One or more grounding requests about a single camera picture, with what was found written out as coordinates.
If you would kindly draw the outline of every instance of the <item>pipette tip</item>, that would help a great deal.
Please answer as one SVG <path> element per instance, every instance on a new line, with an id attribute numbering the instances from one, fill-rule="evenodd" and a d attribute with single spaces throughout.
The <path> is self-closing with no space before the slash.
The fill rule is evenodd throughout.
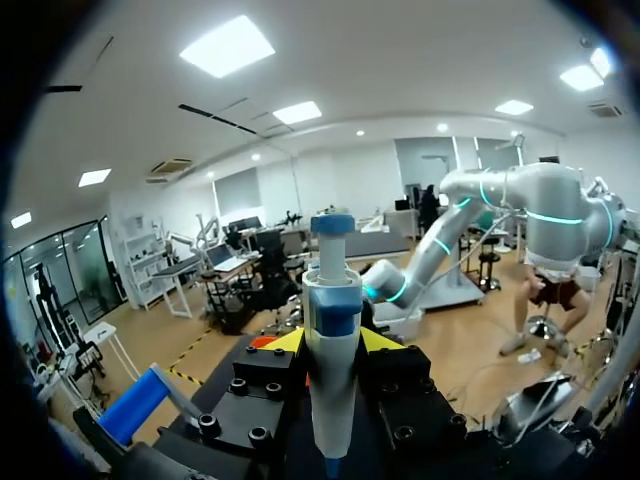
<path id="1" fill-rule="evenodd" d="M 326 458 L 324 459 L 325 466 L 327 468 L 327 478 L 329 480 L 336 480 L 338 478 L 338 471 L 340 470 L 341 458 Z"/>

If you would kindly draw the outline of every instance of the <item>air conditioner vent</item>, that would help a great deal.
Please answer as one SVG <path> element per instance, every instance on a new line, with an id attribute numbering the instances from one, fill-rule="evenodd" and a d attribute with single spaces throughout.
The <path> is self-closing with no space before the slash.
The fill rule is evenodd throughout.
<path id="1" fill-rule="evenodd" d="M 144 179 L 149 185 L 157 185 L 159 183 L 169 183 L 169 179 L 167 177 L 147 177 Z"/>
<path id="2" fill-rule="evenodd" d="M 185 158 L 172 158 L 166 160 L 151 169 L 151 175 L 169 175 L 176 172 L 184 172 L 193 162 Z"/>
<path id="3" fill-rule="evenodd" d="M 616 118 L 623 115 L 620 108 L 607 103 L 592 103 L 589 105 L 589 110 L 599 118 Z"/>

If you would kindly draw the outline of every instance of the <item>yellow black hazard tape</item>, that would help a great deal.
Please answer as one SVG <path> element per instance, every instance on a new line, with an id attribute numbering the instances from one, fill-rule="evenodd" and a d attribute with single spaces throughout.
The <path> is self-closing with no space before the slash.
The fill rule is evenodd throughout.
<path id="1" fill-rule="evenodd" d="M 198 380 L 196 377 L 192 377 L 191 375 L 185 375 L 184 373 L 180 373 L 173 368 L 167 370 L 168 373 L 175 375 L 176 377 L 184 378 L 185 380 L 190 381 L 191 383 L 195 383 L 196 385 L 204 385 L 202 380 Z"/>
<path id="2" fill-rule="evenodd" d="M 174 368 L 178 363 L 180 363 L 180 361 L 181 361 L 184 357 L 186 357 L 186 356 L 187 356 L 187 353 L 189 353 L 191 350 L 193 350 L 193 349 L 195 348 L 195 346 L 196 346 L 198 343 L 200 343 L 200 342 L 202 341 L 202 339 L 203 339 L 204 337 L 206 337 L 206 336 L 207 336 L 207 334 L 209 334 L 209 332 L 211 332 L 211 330 L 212 330 L 211 328 L 206 329 L 206 330 L 205 330 L 205 332 L 204 332 L 202 335 L 200 335 L 200 336 L 196 339 L 196 341 L 195 341 L 195 342 L 193 342 L 191 345 L 189 345 L 189 347 L 188 347 L 184 352 L 182 352 L 182 353 L 180 354 L 180 356 L 178 357 L 178 359 L 177 359 L 175 362 L 173 362 L 171 365 L 169 365 L 169 370 L 171 370 L 171 369 L 172 369 L 172 368 Z"/>

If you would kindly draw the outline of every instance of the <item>glass wall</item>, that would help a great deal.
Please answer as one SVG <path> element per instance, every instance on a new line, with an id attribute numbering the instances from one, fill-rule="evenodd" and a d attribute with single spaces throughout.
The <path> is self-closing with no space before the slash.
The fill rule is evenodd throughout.
<path id="1" fill-rule="evenodd" d="M 59 316 L 70 314 L 81 331 L 123 303 L 116 288 L 117 272 L 107 263 L 104 221 L 106 217 L 51 235 L 5 260 L 4 295 L 21 346 L 37 354 L 40 343 L 48 350 L 58 344 L 55 328 L 46 321 L 51 307 L 40 296 L 38 265 L 47 283 L 55 287 L 62 309 Z"/>

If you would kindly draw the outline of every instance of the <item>blue plastic part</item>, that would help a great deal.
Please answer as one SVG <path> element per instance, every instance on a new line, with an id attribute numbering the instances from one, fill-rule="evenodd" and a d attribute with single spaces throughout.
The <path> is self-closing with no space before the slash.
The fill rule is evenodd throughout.
<path id="1" fill-rule="evenodd" d="M 329 235 L 343 235 L 356 229 L 356 221 L 347 213 L 327 213 L 311 217 L 311 231 Z"/>
<path id="2" fill-rule="evenodd" d="M 404 291 L 406 289 L 407 289 L 407 281 L 405 280 L 404 283 L 402 284 L 402 287 L 400 288 L 400 290 L 398 290 L 398 293 L 396 293 L 391 298 L 387 298 L 387 302 L 395 302 L 397 299 L 400 298 L 400 296 L 404 293 Z"/>
<path id="3" fill-rule="evenodd" d="M 121 445 L 129 445 L 131 436 L 149 415 L 169 396 L 169 389 L 153 370 L 147 370 L 100 419 L 98 424 Z"/>
<path id="4" fill-rule="evenodd" d="M 436 242 L 438 245 L 440 245 L 442 249 L 445 252 L 447 252 L 447 255 L 451 255 L 451 249 L 447 247 L 447 245 L 442 240 L 438 240 L 437 238 L 434 238 L 433 241 Z"/>
<path id="5" fill-rule="evenodd" d="M 343 337 L 355 331 L 355 315 L 362 311 L 360 288 L 313 288 L 309 300 L 316 310 L 314 328 L 320 335 Z"/>
<path id="6" fill-rule="evenodd" d="M 530 212 L 525 208 L 525 212 L 531 218 L 535 218 L 536 220 L 542 220 L 544 222 L 551 223 L 561 223 L 563 225 L 579 225 L 583 222 L 581 218 L 558 218 L 558 217 L 550 217 L 548 215 L 540 215 L 539 213 Z"/>
<path id="7" fill-rule="evenodd" d="M 611 212 L 609 211 L 609 207 L 604 203 L 604 200 L 600 200 L 602 206 L 604 207 L 604 211 L 607 212 L 607 217 L 609 217 L 609 237 L 607 238 L 607 244 L 604 248 L 608 248 L 611 245 L 611 240 L 613 240 L 613 217 L 611 216 Z"/>
<path id="8" fill-rule="evenodd" d="M 335 480 L 338 478 L 338 473 L 340 472 L 340 462 L 341 458 L 326 458 L 324 459 L 324 464 L 327 469 L 327 478 L 330 480 Z"/>

